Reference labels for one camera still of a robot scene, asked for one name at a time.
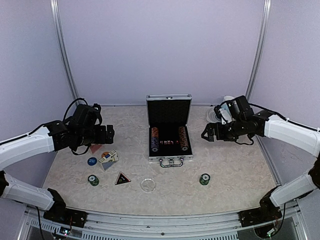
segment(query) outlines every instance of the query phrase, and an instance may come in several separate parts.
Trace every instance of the poker chip case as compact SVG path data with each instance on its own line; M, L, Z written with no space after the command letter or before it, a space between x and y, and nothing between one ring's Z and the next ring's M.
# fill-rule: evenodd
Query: poker chip case
M149 161L166 168L193 159L187 127L191 101L191 94L146 96Z

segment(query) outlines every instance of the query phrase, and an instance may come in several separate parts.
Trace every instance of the table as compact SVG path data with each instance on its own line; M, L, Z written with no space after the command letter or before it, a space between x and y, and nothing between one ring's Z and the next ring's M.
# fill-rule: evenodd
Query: table
M208 109L190 109L188 132L193 160L185 161L182 167L162 168L158 162L148 161L147 108L103 107L103 124L112 124L115 130L114 144L81 156L73 155L68 148L59 151L43 187L57 190L68 207L103 213L174 216L258 207L259 200L276 186L259 145L202 139ZM87 164L90 157L99 160L103 152L112 149L117 151L119 161L105 172L98 163ZM119 172L131 182L115 185ZM203 173L211 176L206 186L199 183ZM88 182L92 174L99 178L98 186ZM156 182L153 192L142 190L140 183L145 178Z

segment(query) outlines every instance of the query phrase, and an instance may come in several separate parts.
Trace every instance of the glass ashtray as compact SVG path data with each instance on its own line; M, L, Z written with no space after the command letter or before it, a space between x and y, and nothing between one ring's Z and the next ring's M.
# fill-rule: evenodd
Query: glass ashtray
M146 193L151 193L156 189L156 182L151 178L145 178L140 183L142 190Z

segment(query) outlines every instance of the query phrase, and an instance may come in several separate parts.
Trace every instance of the case lid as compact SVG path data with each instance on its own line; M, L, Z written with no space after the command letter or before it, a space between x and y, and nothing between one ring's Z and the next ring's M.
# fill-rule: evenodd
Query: case lid
M191 94L147 95L149 126L158 124L187 125L191 100Z

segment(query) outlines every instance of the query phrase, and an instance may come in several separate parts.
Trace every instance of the blue round object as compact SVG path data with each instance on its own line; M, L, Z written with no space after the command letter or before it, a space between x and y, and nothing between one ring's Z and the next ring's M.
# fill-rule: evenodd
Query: blue round object
M95 157L90 157L89 159L88 159L88 164L90 165L90 166L93 166L93 165L95 165L96 163L97 163L97 159L95 158Z

